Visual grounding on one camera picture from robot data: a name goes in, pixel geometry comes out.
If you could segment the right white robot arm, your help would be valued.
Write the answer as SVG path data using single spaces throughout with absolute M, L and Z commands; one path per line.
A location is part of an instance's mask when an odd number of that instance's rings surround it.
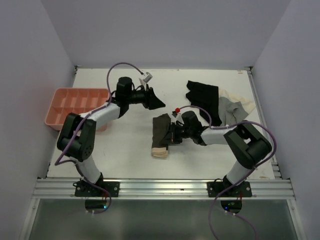
M 255 126 L 261 124 L 244 120 L 231 126 L 203 126 L 193 111 L 187 111 L 181 116 L 182 121 L 172 122 L 166 134 L 161 139 L 164 145 L 177 145 L 184 139 L 191 139 L 200 146 L 227 145 L 236 162 L 221 182 L 215 182 L 212 189 L 227 196 L 235 196 L 246 178 L 262 163 L 270 159 L 276 151 L 276 141 L 273 136 L 270 143 Z

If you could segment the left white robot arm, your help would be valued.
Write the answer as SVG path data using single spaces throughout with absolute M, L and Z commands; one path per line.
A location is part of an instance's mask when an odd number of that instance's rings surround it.
M 133 104 L 142 104 L 148 110 L 166 106 L 148 84 L 143 83 L 139 90 L 133 89 L 132 79 L 125 76 L 118 79 L 115 96 L 111 101 L 82 114 L 71 112 L 65 118 L 57 140 L 61 156 L 55 165 L 72 162 L 82 180 L 87 182 L 86 190 L 92 196 L 99 196 L 104 190 L 104 184 L 100 181 L 102 173 L 92 157 L 96 130 L 121 118 Z

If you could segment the olive underwear beige waistband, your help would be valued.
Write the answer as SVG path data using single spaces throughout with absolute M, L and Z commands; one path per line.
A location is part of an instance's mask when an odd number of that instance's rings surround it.
M 167 113 L 152 119 L 152 145 L 151 156 L 154 158 L 166 159 L 168 157 L 167 144 L 161 143 L 166 136 L 171 124 L 171 118 Z

